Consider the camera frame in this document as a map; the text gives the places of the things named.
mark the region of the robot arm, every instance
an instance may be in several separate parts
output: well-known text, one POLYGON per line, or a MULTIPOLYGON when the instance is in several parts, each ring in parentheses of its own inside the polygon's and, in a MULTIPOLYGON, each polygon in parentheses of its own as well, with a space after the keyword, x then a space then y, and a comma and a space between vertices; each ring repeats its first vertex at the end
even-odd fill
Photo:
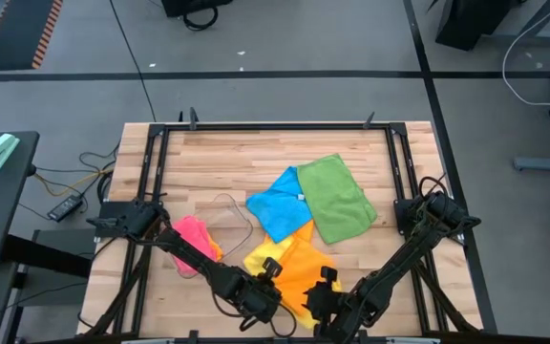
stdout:
POLYGON ((258 321, 270 322, 280 305, 282 295, 271 280, 282 270, 275 260, 266 259, 266 273, 257 277, 239 267, 215 262, 181 238, 172 228, 169 214, 161 204, 135 199, 128 203, 124 213, 117 218, 89 219, 88 222, 115 229, 138 245, 158 247, 205 276, 214 300, 215 295, 218 295, 239 313, 226 315, 243 318, 241 331, 249 329, 258 321), (163 230, 159 230, 161 225, 164 225, 163 230))
POLYGON ((480 223, 440 191, 416 198, 407 208, 406 216, 415 221, 409 240, 380 270, 362 278, 350 292, 332 291, 336 270, 323 268, 322 275, 327 281, 318 282, 307 291, 307 308, 313 318, 320 320, 314 335, 335 343, 349 343, 361 325, 374 325, 390 305, 395 285, 441 239, 480 223))

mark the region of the blue cloth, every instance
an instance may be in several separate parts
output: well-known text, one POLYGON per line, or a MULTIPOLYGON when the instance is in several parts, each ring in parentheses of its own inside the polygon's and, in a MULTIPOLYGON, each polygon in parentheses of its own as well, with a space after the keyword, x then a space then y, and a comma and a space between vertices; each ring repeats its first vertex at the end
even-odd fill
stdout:
POLYGON ((248 198, 246 205, 273 242, 279 243, 311 220, 307 202, 299 195, 303 190, 296 167, 289 167, 268 190, 248 198))

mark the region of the white cable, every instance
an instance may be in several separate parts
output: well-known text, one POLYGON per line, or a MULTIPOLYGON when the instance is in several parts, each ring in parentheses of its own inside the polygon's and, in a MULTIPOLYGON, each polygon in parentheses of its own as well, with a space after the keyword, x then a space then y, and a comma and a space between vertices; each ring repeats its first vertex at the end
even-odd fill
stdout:
POLYGON ((502 61, 502 79, 504 79, 504 82, 506 83, 506 86, 508 86, 509 89, 511 89, 511 91, 513 92, 513 94, 515 94, 515 96, 517 96, 517 98, 519 98, 519 100, 523 101, 524 103, 528 104, 528 105, 536 105, 536 106, 550 106, 550 103, 540 103, 540 102, 533 102, 533 101, 528 101, 526 100, 525 98, 523 98, 522 96, 520 96, 517 91, 515 91, 515 89, 513 88, 513 86, 511 86, 511 84, 508 82, 508 80, 506 79, 506 60, 508 59, 508 55, 509 53, 513 50, 513 47, 515 47, 515 45, 517 44, 517 42, 523 38, 524 35, 526 35, 528 32, 530 32, 531 30, 533 30, 536 26, 540 25, 543 21, 547 20, 548 18, 550 17, 550 12, 544 16, 544 18, 542 18, 541 20, 539 20, 538 22, 536 22, 536 24, 532 25, 531 28, 529 28, 528 30, 526 30, 525 32, 522 32, 514 41, 513 43, 511 44, 511 46, 508 48, 508 51, 506 51, 506 54, 504 55, 504 60, 502 61))

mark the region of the pink cloth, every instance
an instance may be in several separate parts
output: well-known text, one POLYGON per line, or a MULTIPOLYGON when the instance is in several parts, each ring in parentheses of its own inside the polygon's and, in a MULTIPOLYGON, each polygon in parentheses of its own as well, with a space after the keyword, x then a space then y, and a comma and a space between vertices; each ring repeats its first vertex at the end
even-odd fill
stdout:
MULTIPOLYGON (((199 221, 194 216, 186 216, 183 219, 177 221, 173 224, 173 229, 180 233, 181 238, 204 255, 216 260, 216 252, 209 246, 209 234, 207 233, 207 225, 203 221, 199 221)), ((182 274, 194 274, 197 273, 196 270, 190 268, 182 260, 178 259, 176 256, 173 256, 176 264, 178 265, 178 270, 182 274)))

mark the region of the gray floor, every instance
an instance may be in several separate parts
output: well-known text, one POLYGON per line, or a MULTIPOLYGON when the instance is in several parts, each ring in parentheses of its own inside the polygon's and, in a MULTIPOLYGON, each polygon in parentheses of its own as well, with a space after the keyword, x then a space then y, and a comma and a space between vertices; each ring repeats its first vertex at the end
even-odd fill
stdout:
MULTIPOLYGON (((433 71, 500 70, 503 46, 481 41, 463 53, 435 44, 441 8, 426 13, 430 2, 413 0, 433 71)), ((541 3, 528 1, 498 30, 518 30, 541 3)), ((208 32, 187 31, 147 0, 115 4, 144 73, 419 70, 399 0, 237 0, 222 8, 208 32)), ((550 47, 519 48, 509 68, 550 70, 550 47)), ((67 0, 42 68, 18 73, 134 70, 109 2, 67 0)), ((544 108, 518 101, 498 79, 435 84, 468 205, 484 221, 476 237, 498 329, 550 336, 550 173, 519 173, 511 164, 517 155, 550 156, 550 118, 544 108)), ((530 99, 550 100, 548 80, 513 84, 530 99)), ((176 120, 190 106, 202 121, 364 119, 372 111, 376 120, 433 119, 420 79, 150 80, 146 88, 163 121, 176 120)), ((35 164, 42 167, 80 167, 77 155, 109 152, 124 122, 150 120, 139 81, 0 83, 0 131, 40 132, 35 164)), ((63 183, 79 177, 46 175, 63 183)), ((18 209, 11 232, 30 237, 37 228, 85 227, 86 216, 98 211, 95 194, 89 196, 85 214, 59 225, 18 209)), ((42 213, 58 201, 35 179, 21 199, 42 213)), ((78 310, 27 311, 20 334, 29 340, 69 337, 78 310)))

